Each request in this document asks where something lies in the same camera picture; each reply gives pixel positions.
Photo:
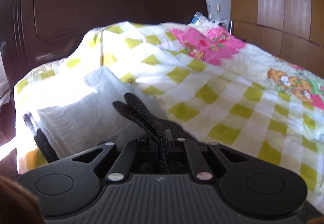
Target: dark red floor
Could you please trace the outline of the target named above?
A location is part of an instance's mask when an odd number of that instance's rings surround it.
[[[9,142],[16,136],[16,111],[13,97],[11,101],[2,106],[0,111],[0,146]],[[0,175],[11,177],[17,174],[16,150],[0,161]]]

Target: headboard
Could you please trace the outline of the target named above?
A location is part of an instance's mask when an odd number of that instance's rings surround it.
[[[69,56],[84,34],[120,21],[188,23],[205,0],[0,0],[1,55],[11,87],[31,69]]]

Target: bed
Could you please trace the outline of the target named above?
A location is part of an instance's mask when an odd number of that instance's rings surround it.
[[[323,80],[209,21],[188,24],[195,12],[207,15],[205,0],[0,0],[16,106],[32,103],[34,83],[107,67],[199,140],[300,174],[324,211]],[[28,156],[57,159],[42,150],[46,140],[37,135]]]

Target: yellow-green check pattern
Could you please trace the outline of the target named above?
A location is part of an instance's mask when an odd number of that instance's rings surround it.
[[[323,111],[189,57],[170,33],[173,27],[180,26],[122,22],[91,31],[59,67],[21,80],[15,100],[23,105],[33,82],[67,71],[91,72],[103,56],[121,81],[157,97],[169,119],[199,140],[293,170],[310,191],[324,193],[323,144],[309,140],[324,131]]]

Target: black metal object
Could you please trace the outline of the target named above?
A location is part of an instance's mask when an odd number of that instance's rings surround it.
[[[139,173],[143,159],[158,160],[157,143],[140,139],[120,153],[113,143],[102,144],[17,181],[39,197],[47,223],[303,223],[296,214],[306,184],[289,170],[189,139],[170,143],[167,157],[183,162],[184,174]],[[197,177],[200,172],[212,178]],[[109,179],[112,173],[123,177]]]

